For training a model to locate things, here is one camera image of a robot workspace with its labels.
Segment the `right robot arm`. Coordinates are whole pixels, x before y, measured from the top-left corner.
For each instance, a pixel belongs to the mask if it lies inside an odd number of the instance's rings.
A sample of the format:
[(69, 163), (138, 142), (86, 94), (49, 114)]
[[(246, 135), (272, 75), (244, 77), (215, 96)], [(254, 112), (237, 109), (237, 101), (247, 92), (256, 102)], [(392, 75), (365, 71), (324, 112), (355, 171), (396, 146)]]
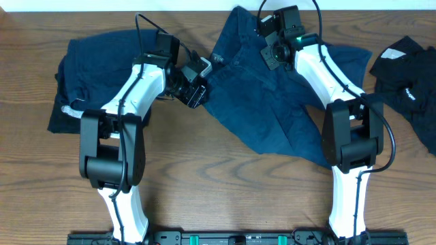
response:
[(364, 222), (364, 203), (377, 155), (383, 150), (383, 124), (356, 86), (333, 61), (320, 34), (307, 33), (298, 7), (281, 8), (258, 18), (258, 34), (266, 47), (260, 54), (267, 67), (280, 66), (301, 75), (325, 108), (322, 151), (332, 168), (333, 200), (324, 244), (371, 244)]

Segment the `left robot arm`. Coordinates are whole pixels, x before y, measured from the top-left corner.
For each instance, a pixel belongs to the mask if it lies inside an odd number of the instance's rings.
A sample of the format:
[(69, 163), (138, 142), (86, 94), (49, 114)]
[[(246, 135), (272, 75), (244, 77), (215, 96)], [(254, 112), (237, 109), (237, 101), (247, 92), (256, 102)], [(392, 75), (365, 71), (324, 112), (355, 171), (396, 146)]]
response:
[(83, 112), (80, 175), (104, 199), (114, 229), (70, 234), (68, 244), (146, 244), (149, 220), (138, 189), (146, 163), (142, 121), (160, 95), (177, 98), (190, 108), (203, 104), (205, 78), (213, 69), (195, 51), (188, 51), (188, 62), (177, 67), (181, 45), (175, 36), (158, 33), (156, 48), (134, 59), (131, 75), (114, 98), (98, 110)]

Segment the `blue denim shorts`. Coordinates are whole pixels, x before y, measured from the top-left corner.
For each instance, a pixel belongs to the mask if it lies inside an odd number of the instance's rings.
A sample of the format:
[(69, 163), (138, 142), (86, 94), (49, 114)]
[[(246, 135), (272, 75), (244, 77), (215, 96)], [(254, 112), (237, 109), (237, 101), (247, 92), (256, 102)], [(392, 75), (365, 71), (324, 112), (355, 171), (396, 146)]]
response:
[(206, 110), (258, 154), (301, 157), (330, 168), (307, 106), (323, 110), (307, 81), (283, 67), (269, 70), (257, 18), (241, 6), (228, 16), (213, 48)]

